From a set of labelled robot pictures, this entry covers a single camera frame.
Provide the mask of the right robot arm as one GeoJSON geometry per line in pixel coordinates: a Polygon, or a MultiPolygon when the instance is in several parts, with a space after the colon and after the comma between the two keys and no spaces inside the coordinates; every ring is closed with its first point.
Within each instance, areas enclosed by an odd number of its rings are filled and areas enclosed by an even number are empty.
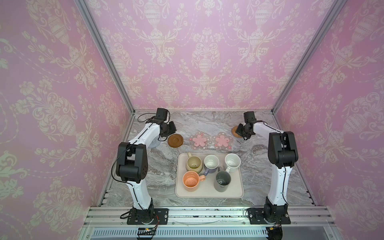
{"type": "Polygon", "coordinates": [[[244,140],[253,135],[260,135],[268,140],[272,178],[264,205],[264,219],[271,224],[290,224],[287,191],[292,169],[299,158],[294,133],[275,129],[264,122],[239,124],[236,133],[244,140]]]}

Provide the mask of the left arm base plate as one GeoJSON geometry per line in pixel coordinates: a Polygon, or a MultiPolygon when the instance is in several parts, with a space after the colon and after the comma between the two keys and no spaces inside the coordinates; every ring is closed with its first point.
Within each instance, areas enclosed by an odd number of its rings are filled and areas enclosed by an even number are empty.
{"type": "Polygon", "coordinates": [[[167,225],[169,209],[131,209],[128,212],[127,225],[167,225]]]}

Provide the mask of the pink flower coaster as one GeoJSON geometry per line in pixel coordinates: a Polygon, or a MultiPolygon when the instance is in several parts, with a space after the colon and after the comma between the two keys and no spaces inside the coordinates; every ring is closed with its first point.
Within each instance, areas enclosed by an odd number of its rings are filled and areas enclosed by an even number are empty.
{"type": "Polygon", "coordinates": [[[197,132],[195,135],[189,137],[191,148],[193,150],[207,150],[211,143],[210,137],[203,133],[197,132]]]}
{"type": "Polygon", "coordinates": [[[213,137],[214,147],[218,150],[231,150],[233,144],[233,138],[225,133],[219,133],[213,137]]]}

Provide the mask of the blue woven round coaster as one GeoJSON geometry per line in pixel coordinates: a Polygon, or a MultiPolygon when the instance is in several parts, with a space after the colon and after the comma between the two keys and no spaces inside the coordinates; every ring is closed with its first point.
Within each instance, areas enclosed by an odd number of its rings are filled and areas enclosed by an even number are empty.
{"type": "Polygon", "coordinates": [[[150,149],[156,148],[161,144],[159,137],[155,138],[149,145],[150,149]]]}

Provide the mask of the rattan woven round coaster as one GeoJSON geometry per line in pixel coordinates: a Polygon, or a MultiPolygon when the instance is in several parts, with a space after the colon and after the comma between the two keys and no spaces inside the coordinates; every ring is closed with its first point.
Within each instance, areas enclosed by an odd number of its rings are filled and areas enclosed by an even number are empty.
{"type": "Polygon", "coordinates": [[[236,126],[236,127],[233,127],[233,128],[231,129],[231,133],[233,134],[233,136],[234,136],[235,138],[242,138],[242,136],[240,136],[240,135],[237,133],[237,129],[238,129],[237,126],[236,126]]]}

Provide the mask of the brown wooden round coaster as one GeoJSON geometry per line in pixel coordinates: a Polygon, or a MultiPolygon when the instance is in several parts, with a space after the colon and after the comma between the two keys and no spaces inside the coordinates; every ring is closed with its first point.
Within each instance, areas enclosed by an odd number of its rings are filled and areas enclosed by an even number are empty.
{"type": "Polygon", "coordinates": [[[172,148],[178,148],[184,143],[184,138],[180,134],[173,134],[168,137],[168,145],[172,148]]]}

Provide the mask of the yellow-green mug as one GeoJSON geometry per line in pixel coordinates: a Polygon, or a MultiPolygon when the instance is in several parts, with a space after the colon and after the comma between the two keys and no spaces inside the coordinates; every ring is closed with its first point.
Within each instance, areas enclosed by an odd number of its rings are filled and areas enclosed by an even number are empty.
{"type": "Polygon", "coordinates": [[[203,169],[203,162],[200,157],[188,153],[188,159],[186,161],[186,170],[193,171],[199,174],[203,169]]]}

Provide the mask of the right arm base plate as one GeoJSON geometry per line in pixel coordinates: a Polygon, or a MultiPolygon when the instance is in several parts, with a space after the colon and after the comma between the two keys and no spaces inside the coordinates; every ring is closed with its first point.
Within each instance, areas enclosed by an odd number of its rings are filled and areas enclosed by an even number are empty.
{"type": "Polygon", "coordinates": [[[246,210],[251,225],[290,225],[291,219],[284,211],[248,208],[246,210]]]}

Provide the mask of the orange pink mug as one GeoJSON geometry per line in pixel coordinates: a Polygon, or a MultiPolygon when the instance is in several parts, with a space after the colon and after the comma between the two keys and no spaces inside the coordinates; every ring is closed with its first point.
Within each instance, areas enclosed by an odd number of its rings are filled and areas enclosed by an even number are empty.
{"type": "Polygon", "coordinates": [[[198,173],[194,171],[188,171],[183,175],[183,185],[184,188],[189,191],[193,192],[195,191],[200,182],[203,182],[206,180],[206,177],[204,175],[200,176],[198,173]]]}

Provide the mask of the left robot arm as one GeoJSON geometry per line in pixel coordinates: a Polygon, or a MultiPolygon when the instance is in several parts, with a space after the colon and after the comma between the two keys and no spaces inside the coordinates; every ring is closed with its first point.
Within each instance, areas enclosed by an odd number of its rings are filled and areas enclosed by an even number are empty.
{"type": "Polygon", "coordinates": [[[149,170],[148,146],[157,137],[168,137],[176,132],[173,122],[149,121],[132,140],[122,142],[115,161],[116,176],[126,184],[133,198],[133,207],[120,216],[128,225],[166,225],[169,209],[156,209],[149,195],[146,176],[149,170]]]}

